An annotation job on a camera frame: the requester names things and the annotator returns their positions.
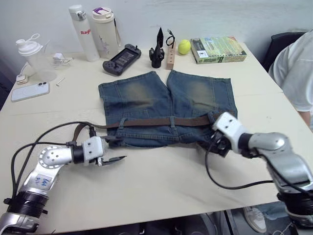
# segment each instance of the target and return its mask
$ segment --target black chair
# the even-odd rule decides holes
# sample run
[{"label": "black chair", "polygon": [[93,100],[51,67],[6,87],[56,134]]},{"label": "black chair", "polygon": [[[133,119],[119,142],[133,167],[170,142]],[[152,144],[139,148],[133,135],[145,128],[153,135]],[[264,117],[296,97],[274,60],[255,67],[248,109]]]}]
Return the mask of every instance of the black chair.
[{"label": "black chair", "polygon": [[278,54],[291,43],[297,41],[305,32],[279,33],[271,37],[271,43],[262,62],[263,68],[268,72]]}]

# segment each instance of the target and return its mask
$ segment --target white phone case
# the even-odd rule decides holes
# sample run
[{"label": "white phone case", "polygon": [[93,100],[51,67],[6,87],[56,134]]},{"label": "white phone case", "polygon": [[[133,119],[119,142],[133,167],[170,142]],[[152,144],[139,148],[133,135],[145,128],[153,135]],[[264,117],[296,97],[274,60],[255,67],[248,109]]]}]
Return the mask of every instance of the white phone case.
[{"label": "white phone case", "polygon": [[12,91],[11,101],[17,102],[20,100],[48,94],[49,92],[50,92],[50,85],[48,82],[21,87],[21,88],[14,89]]}]

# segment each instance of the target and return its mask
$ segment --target jeans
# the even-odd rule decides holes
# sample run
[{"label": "jeans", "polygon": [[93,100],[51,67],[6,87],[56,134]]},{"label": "jeans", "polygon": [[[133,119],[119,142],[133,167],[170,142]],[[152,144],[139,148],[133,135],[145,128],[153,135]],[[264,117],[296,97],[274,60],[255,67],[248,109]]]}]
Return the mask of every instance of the jeans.
[{"label": "jeans", "polygon": [[[156,72],[99,85],[104,101],[106,123],[119,122],[108,135],[122,137],[111,147],[160,147],[174,143],[208,141],[211,126],[176,126],[173,117],[215,117],[230,112],[237,117],[230,79],[189,75],[172,70],[167,87]],[[170,118],[170,126],[125,127],[124,121],[145,118]]]}]

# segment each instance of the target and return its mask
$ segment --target tennis ball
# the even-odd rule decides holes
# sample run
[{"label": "tennis ball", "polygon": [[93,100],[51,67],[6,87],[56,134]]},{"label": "tennis ball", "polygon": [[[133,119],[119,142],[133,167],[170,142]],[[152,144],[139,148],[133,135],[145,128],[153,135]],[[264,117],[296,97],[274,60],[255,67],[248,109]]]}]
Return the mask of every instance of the tennis ball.
[{"label": "tennis ball", "polygon": [[178,45],[178,52],[182,55],[187,54],[190,51],[191,44],[188,40],[184,39]]}]

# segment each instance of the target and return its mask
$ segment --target brown belt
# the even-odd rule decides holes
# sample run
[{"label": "brown belt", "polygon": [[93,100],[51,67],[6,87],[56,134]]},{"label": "brown belt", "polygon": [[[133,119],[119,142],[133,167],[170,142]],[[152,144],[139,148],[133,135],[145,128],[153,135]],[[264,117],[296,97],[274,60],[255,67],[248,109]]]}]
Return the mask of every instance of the brown belt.
[{"label": "brown belt", "polygon": [[[176,126],[206,126],[211,125],[208,116],[203,117],[195,117],[195,118],[182,118],[182,117],[174,117],[173,124]],[[137,120],[127,120],[124,121],[123,126],[165,126],[165,125],[171,125],[171,118],[150,118],[150,119],[137,119]],[[81,123],[79,124],[75,131],[73,136],[73,141],[76,141],[78,138],[79,133],[82,131],[82,129],[87,126],[92,125],[99,129],[110,129],[110,128],[117,128],[120,126],[119,122],[110,124],[110,125],[94,125],[89,122],[86,122],[86,124]]]}]

